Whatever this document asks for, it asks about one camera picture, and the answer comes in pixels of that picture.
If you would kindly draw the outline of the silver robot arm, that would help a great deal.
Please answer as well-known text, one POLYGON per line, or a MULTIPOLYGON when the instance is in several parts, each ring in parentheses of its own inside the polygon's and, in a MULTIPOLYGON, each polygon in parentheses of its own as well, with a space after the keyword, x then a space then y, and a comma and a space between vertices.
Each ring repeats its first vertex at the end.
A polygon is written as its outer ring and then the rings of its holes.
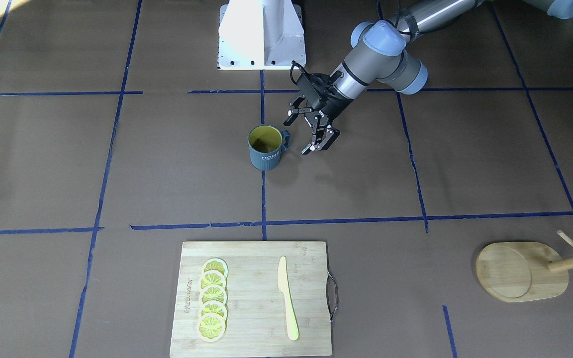
POLYGON ((391 18, 359 23, 352 32, 352 49, 329 75, 310 73, 293 61, 291 68, 300 70, 293 80, 299 91, 289 102, 284 124, 304 115, 310 126, 325 128, 374 81, 402 94, 417 93, 427 83, 428 70, 407 46, 480 5, 479 0, 421 0, 391 18))

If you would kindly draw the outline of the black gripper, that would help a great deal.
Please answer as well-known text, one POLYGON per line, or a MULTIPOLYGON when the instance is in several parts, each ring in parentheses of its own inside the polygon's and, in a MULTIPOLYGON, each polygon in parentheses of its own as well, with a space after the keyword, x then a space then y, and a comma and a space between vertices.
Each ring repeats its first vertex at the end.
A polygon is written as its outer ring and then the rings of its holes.
POLYGON ((292 125, 296 118, 305 115, 305 120, 311 127, 312 139, 302 150, 307 155, 313 151, 325 151, 340 136, 340 131, 334 128, 332 122, 353 100, 344 97, 334 87, 332 78, 321 73, 300 73, 296 81, 299 91, 289 102, 288 117, 284 126, 292 125))

